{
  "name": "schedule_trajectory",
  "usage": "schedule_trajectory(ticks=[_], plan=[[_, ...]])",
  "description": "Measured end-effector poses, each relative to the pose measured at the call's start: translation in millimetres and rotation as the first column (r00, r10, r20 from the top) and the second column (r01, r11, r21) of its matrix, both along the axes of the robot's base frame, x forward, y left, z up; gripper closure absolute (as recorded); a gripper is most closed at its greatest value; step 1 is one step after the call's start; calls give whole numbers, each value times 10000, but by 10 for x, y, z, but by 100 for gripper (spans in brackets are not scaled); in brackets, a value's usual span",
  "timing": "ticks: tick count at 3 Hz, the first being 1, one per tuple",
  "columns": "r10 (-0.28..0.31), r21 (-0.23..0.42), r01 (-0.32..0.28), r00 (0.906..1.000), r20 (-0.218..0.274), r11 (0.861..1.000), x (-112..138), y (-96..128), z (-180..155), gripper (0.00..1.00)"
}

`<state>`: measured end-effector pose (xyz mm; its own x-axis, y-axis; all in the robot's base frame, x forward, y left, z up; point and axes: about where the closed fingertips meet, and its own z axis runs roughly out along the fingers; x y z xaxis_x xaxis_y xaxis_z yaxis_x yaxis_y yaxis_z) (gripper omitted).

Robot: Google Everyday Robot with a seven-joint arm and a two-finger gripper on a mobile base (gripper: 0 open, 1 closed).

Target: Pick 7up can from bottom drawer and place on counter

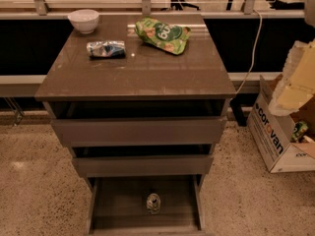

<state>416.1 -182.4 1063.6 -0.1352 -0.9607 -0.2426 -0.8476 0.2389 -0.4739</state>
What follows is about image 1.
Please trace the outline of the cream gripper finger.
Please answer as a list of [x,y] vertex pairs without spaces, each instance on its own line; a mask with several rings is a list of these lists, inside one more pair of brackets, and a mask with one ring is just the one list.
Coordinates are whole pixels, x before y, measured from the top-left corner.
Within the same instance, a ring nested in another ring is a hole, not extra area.
[[287,116],[297,112],[314,94],[315,41],[296,41],[287,54],[269,110],[273,115]]

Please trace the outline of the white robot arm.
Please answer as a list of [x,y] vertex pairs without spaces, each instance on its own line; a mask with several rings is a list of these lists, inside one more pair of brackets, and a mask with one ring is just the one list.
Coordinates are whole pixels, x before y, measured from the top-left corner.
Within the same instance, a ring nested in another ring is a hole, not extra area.
[[[285,5],[301,3],[304,20],[315,27],[315,0],[277,0]],[[315,94],[315,40],[296,41],[288,52],[283,76],[277,83],[269,103],[273,115],[286,116],[297,112]]]

